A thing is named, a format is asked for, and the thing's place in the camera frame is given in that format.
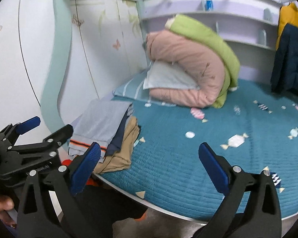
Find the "person's left hand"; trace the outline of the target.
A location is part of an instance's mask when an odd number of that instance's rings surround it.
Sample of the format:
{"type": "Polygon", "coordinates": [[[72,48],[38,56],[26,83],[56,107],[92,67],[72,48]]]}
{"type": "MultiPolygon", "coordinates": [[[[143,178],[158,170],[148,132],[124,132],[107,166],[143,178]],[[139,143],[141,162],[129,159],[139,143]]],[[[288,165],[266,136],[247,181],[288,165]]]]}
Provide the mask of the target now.
{"type": "Polygon", "coordinates": [[[0,220],[7,226],[15,228],[16,222],[7,213],[14,208],[13,200],[5,195],[0,195],[0,220]]]}

